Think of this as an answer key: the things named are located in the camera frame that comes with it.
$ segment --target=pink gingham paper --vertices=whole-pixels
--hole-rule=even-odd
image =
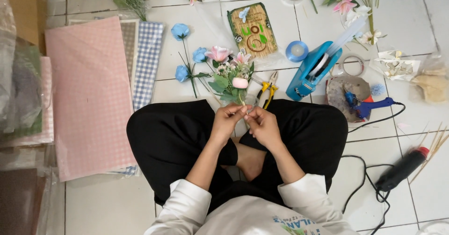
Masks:
[[[47,30],[45,41],[60,180],[136,165],[126,135],[132,99],[119,18]]]
[[[0,143],[0,147],[53,142],[52,64],[49,57],[40,58],[40,72],[42,83],[42,132]]]

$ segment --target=white sweatshirt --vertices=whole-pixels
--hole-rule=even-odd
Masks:
[[[211,195],[186,180],[171,195],[145,235],[358,235],[326,193],[324,176],[307,174],[278,191],[286,206],[254,196],[233,198],[207,215]]]

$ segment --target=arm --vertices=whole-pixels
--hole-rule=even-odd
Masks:
[[[185,180],[170,185],[170,197],[145,235],[193,235],[204,224],[211,199],[207,191],[218,155],[247,110],[237,105],[218,109],[209,141]]]
[[[276,116],[256,107],[245,116],[250,134],[272,153],[284,181],[278,186],[285,205],[319,223],[333,234],[356,235],[326,193],[324,176],[305,174],[281,140]]]

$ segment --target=power cord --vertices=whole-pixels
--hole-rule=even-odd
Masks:
[[[393,116],[390,116],[390,117],[387,117],[387,118],[383,118],[383,119],[379,119],[379,120],[376,120],[376,121],[373,121],[373,122],[368,122],[368,123],[366,123],[366,124],[363,124],[363,125],[357,127],[357,128],[354,129],[354,130],[350,130],[348,133],[352,133],[353,131],[355,131],[355,130],[357,130],[357,129],[360,129],[360,128],[362,128],[362,127],[364,127],[364,126],[366,126],[366,125],[369,125],[369,124],[374,124],[374,123],[381,122],[381,121],[384,121],[384,120],[387,120],[387,119],[390,119],[390,118],[394,118],[394,117],[398,116],[399,114],[401,114],[403,111],[405,111],[405,109],[406,109],[406,105],[405,105],[405,104],[399,103],[399,102],[394,102],[394,104],[402,105],[402,106],[403,106],[402,110],[401,110],[400,112],[396,113],[396,114],[393,115]]]
[[[387,198],[388,198],[388,196],[390,195],[390,191],[388,191],[387,194],[386,194],[385,196],[383,196],[383,195],[379,192],[379,190],[376,188],[376,186],[374,185],[374,183],[373,183],[373,181],[371,180],[371,178],[369,178],[369,175],[368,175],[368,173],[367,173],[366,170],[369,169],[369,168],[380,167],[380,166],[391,166],[391,167],[394,167],[394,165],[391,165],[391,164],[379,164],[379,165],[367,166],[366,163],[365,163],[365,160],[364,160],[362,157],[360,157],[360,156],[355,156],[355,155],[343,155],[343,156],[342,156],[342,158],[347,158],[347,157],[352,157],[352,158],[358,158],[358,159],[360,159],[360,160],[363,162],[364,174],[365,174],[365,175],[364,175],[364,177],[363,177],[363,181],[362,181],[361,185],[358,186],[358,187],[356,188],[356,190],[354,190],[354,191],[351,193],[351,195],[349,195],[348,199],[346,200],[346,203],[344,204],[342,213],[344,214],[344,212],[346,211],[346,207],[347,207],[347,205],[348,205],[348,203],[349,203],[349,200],[351,200],[351,197],[352,197],[354,194],[356,194],[356,192],[359,191],[359,189],[361,189],[362,186],[365,184],[366,178],[368,178],[369,182],[371,183],[371,186],[373,186],[373,189],[376,191],[376,199],[377,199],[377,201],[378,201],[379,203],[386,203],[387,206],[388,206],[388,208],[387,208],[387,209],[385,210],[385,212],[384,212],[384,216],[382,217],[381,223],[380,223],[380,224],[374,229],[374,231],[371,233],[371,235],[373,235],[374,233],[376,233],[376,232],[379,230],[380,227],[382,227],[382,226],[385,224],[385,215],[386,215],[387,212],[390,210],[390,203],[387,202]]]

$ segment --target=hand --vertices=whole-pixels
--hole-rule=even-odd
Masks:
[[[273,151],[282,144],[276,116],[260,107],[255,107],[252,112],[244,116],[250,125],[250,134],[268,150]]]
[[[210,133],[209,142],[224,147],[228,142],[229,137],[234,132],[237,122],[246,115],[246,112],[251,109],[251,105],[237,105],[229,104],[226,107],[218,109],[215,114],[214,125]]]

